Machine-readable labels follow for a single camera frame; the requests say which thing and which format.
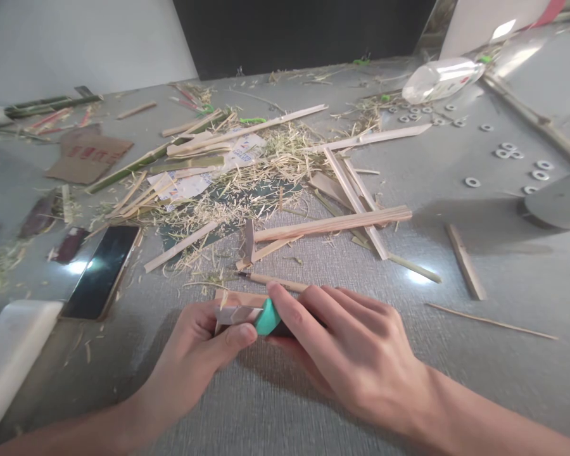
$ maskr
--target hand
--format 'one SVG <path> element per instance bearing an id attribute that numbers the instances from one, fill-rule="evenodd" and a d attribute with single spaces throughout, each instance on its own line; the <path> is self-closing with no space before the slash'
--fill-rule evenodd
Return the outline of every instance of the hand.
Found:
<path id="1" fill-rule="evenodd" d="M 297 339 L 269 342 L 297 361 L 319 391 L 353 414 L 412 435 L 432 410 L 433 394 L 429 369 L 412 353 L 399 313 L 343 288 L 310 286 L 297 301 L 275 282 L 267 288 Z"/>
<path id="2" fill-rule="evenodd" d="M 131 398 L 146 421 L 158 421 L 163 430 L 186 415 L 213 375 L 258 337 L 253 325 L 245 323 L 213 338 L 218 305 L 220 300 L 186 305 L 152 374 Z"/>

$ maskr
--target left hand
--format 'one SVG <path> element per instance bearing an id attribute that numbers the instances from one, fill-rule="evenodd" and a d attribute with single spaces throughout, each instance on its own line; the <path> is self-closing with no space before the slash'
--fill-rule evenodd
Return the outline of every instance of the left hand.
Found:
<path id="1" fill-rule="evenodd" d="M 220 302 L 188 304 L 180 314 L 152 374 L 130 399 L 141 407 L 146 422 L 158 422 L 165 429 L 186 415 L 213 375 L 257 339 L 249 323 L 231 326 L 214 338 L 215 307 Z"/>

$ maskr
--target white wall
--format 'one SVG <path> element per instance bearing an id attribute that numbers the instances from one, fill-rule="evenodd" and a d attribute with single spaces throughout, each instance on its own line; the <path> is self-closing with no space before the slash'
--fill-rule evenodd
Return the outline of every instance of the white wall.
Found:
<path id="1" fill-rule="evenodd" d="M 172 0 L 0 0 L 0 105 L 196 76 Z"/>
<path id="2" fill-rule="evenodd" d="M 457 57 L 487 44 L 494 30 L 515 19 L 512 32 L 542 16 L 550 0 L 458 0 L 440 58 Z"/>

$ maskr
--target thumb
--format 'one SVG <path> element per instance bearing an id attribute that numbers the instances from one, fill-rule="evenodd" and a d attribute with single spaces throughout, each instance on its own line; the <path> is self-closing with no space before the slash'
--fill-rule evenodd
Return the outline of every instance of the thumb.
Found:
<path id="1" fill-rule="evenodd" d="M 214 372 L 226 366 L 236 358 L 239 352 L 258 338 L 258 333 L 252 324 L 243 323 L 231 326 L 219 336 L 203 343 L 203 356 L 206 365 Z"/>

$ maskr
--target forearm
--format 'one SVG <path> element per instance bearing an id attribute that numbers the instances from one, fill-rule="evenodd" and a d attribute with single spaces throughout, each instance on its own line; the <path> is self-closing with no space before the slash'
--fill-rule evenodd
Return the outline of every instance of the forearm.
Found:
<path id="1" fill-rule="evenodd" d="M 126 455 L 156 438 L 164 425 L 146 417 L 136 396 L 99 412 L 58 422 L 0 446 L 0 456 Z"/>
<path id="2" fill-rule="evenodd" d="M 429 369 L 434 402 L 413 439 L 446 455 L 570 455 L 570 439 Z"/>

